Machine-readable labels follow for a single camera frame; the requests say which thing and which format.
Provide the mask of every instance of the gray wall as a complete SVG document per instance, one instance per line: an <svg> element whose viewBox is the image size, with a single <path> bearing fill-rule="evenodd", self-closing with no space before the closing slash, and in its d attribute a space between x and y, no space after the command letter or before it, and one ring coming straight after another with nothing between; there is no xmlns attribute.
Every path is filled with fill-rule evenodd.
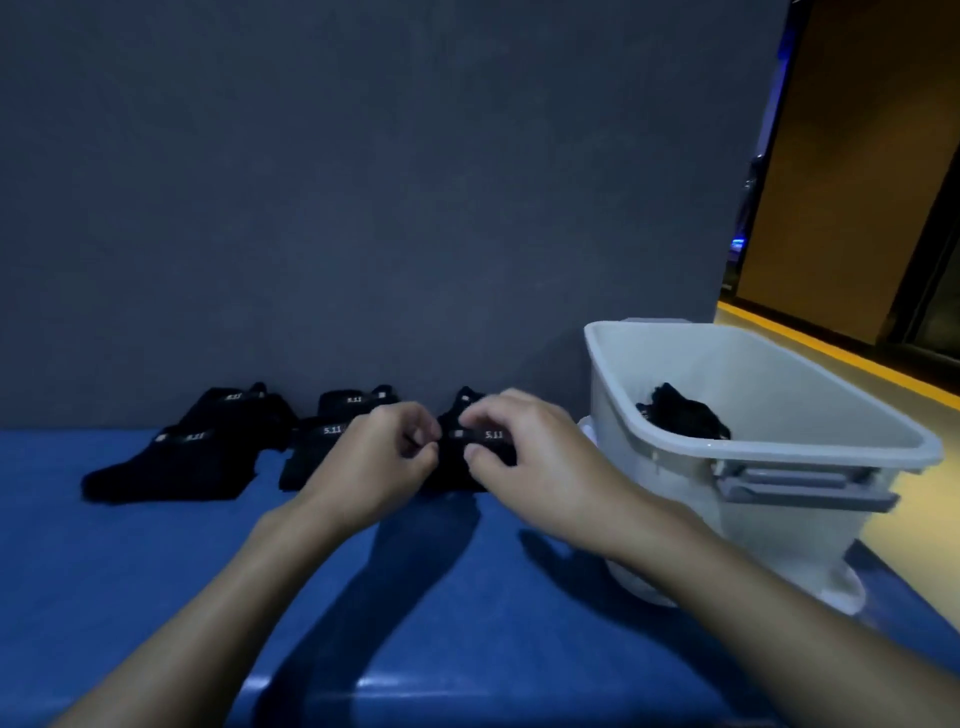
<svg viewBox="0 0 960 728"><path fill-rule="evenodd" d="M7 0L0 425L265 379L588 406L710 319L786 2Z"/></svg>

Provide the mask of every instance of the bin handle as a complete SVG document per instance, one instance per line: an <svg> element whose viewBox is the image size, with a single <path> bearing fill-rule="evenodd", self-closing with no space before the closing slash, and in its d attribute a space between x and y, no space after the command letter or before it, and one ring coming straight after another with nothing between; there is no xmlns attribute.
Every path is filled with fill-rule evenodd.
<svg viewBox="0 0 960 728"><path fill-rule="evenodd" d="M858 483L837 487L833 479L829 483L817 485L783 485L751 482L741 477L720 477L717 478L717 489L727 503L823 508L865 513L887 513L900 500L900 496L896 493L867 490Z"/></svg>

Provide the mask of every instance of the plastic storage box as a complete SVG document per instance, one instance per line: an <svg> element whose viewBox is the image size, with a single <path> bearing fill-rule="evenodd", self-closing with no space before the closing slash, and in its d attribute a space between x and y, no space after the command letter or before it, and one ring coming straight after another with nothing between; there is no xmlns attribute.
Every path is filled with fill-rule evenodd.
<svg viewBox="0 0 960 728"><path fill-rule="evenodd" d="M930 431L749 331L602 321L585 332L597 447L634 482L685 503L811 594L828 589L870 515L896 504L890 487L900 471L943 459ZM636 404L664 382L707 404L732 438L684 437L647 422Z"/></svg>

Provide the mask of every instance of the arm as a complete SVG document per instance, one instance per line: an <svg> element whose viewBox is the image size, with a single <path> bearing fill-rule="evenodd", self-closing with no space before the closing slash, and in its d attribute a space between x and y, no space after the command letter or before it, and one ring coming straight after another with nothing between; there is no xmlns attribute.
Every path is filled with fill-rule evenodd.
<svg viewBox="0 0 960 728"><path fill-rule="evenodd" d="M824 606L630 482L562 409L508 390L461 422L510 429L517 465L468 446L473 476L531 524L645 575L715 635L797 726L948 726L960 681Z"/></svg>
<svg viewBox="0 0 960 728"><path fill-rule="evenodd" d="M344 539L416 492L437 465L439 438L414 402L356 418L303 490L266 513L224 570L55 725L223 723L307 579ZM416 454L411 440L423 446Z"/></svg>

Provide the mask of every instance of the folded black sock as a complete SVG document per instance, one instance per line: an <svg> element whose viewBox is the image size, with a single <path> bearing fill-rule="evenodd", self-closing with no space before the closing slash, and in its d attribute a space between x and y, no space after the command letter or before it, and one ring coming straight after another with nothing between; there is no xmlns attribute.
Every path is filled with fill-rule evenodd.
<svg viewBox="0 0 960 728"><path fill-rule="evenodd" d="M179 425L191 430L217 429L257 450L283 452L290 447L297 415L283 397L267 392L266 385L258 381L248 390L208 389L180 418Z"/></svg>
<svg viewBox="0 0 960 728"><path fill-rule="evenodd" d="M467 429L460 424L460 415L484 395L469 387L463 387L454 398L453 406L437 418L443 436L440 439L440 462L437 470L423 483L423 489L431 492L482 491L470 475L464 449L469 443L478 443L499 455L507 465L516 465L516 450L510 433L496 427Z"/></svg>
<svg viewBox="0 0 960 728"><path fill-rule="evenodd" d="M230 500L253 480L257 450L217 430L165 427L125 463L84 477L84 498L99 503Z"/></svg>
<svg viewBox="0 0 960 728"><path fill-rule="evenodd" d="M293 454L280 474L280 490L300 490L354 417L369 414L381 404L399 401L399 395L389 384L381 384L372 392L359 389L324 392L317 402L317 416L300 420L298 424Z"/></svg>
<svg viewBox="0 0 960 728"><path fill-rule="evenodd" d="M638 404L636 408L660 429L686 437L730 440L730 429L713 410L701 401L688 400L667 382L654 390L650 404Z"/></svg>
<svg viewBox="0 0 960 728"><path fill-rule="evenodd" d="M251 389L209 389L180 422L166 427L125 463L84 477L84 498L95 502L223 500L253 480L263 449L287 448L296 415L262 382Z"/></svg>

